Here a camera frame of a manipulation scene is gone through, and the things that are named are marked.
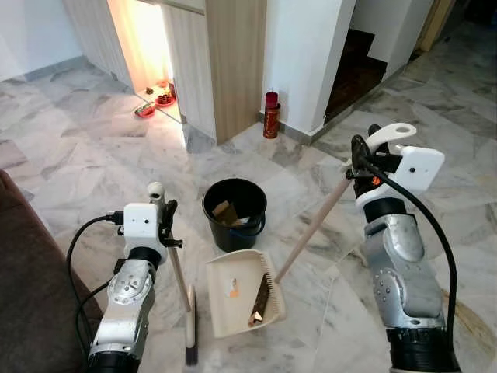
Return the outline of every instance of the wooden stair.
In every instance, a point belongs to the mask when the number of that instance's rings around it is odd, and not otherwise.
[[[378,85],[387,62],[368,57],[374,34],[349,29],[328,105],[325,124]]]

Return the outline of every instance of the red container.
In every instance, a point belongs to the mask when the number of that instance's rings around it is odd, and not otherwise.
[[[278,103],[274,109],[266,108],[264,113],[264,137],[275,138],[280,129],[280,107]]]
[[[268,92],[266,94],[266,106],[264,112],[264,137],[275,138],[280,129],[280,107],[278,94]]]

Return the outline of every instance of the brown sofa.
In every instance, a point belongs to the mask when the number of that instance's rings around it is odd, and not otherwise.
[[[64,255],[9,175],[0,170],[0,371],[82,371],[75,300]],[[80,296],[89,291],[76,278]],[[93,327],[101,311],[86,308]]]

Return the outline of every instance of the dustpan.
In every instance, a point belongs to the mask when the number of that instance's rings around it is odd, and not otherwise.
[[[269,297],[264,317],[260,324],[249,326],[250,312],[264,274],[269,275],[266,277]],[[269,256],[254,249],[235,251],[207,263],[210,314],[216,338],[263,328],[285,319],[283,294],[273,281],[274,275]],[[229,298],[227,289],[233,279],[236,279],[238,296]]]
[[[369,136],[366,143],[369,149],[374,152],[385,142],[407,138],[415,133],[416,129],[410,124],[389,124]],[[344,165],[344,169],[350,166],[351,161],[349,160]],[[308,229],[298,240],[277,276],[274,276],[275,271],[269,255],[255,249],[235,251],[219,256],[207,263],[210,313],[216,338],[263,328],[273,322],[285,319],[286,309],[280,281],[339,201],[350,182],[351,180],[344,177],[333,192],[326,197],[321,209],[313,217]],[[262,322],[251,327],[249,326],[250,312],[257,298],[264,274],[267,274],[266,278],[269,285],[268,302]],[[230,298],[226,295],[226,289],[233,279],[236,279],[238,296]]]

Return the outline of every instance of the broom handle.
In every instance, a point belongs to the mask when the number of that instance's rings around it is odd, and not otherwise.
[[[321,210],[319,210],[319,212],[314,216],[311,225],[309,225],[308,230],[305,231],[305,233],[298,240],[297,245],[294,247],[294,250],[288,257],[286,263],[283,265],[280,272],[274,279],[274,282],[278,284],[281,281],[281,278],[290,269],[290,266],[296,260],[297,256],[302,252],[302,250],[304,249],[305,245],[308,243],[309,239],[312,237],[314,232],[318,230],[322,222],[325,220],[326,216],[333,209],[333,206],[336,205],[342,194],[347,190],[347,187],[350,185],[351,181],[352,180],[348,180],[344,177],[343,180],[340,182],[340,184],[337,185],[336,188],[333,190],[333,192],[328,195],[324,204],[321,207]]]
[[[188,289],[186,288],[185,279],[181,271],[181,265],[179,264],[178,250],[176,250],[176,247],[168,247],[168,251],[169,257],[171,258],[172,269],[174,270],[176,280],[178,281],[179,293],[181,294],[183,304],[185,305],[185,310],[186,312],[190,312],[192,307],[189,303]]]

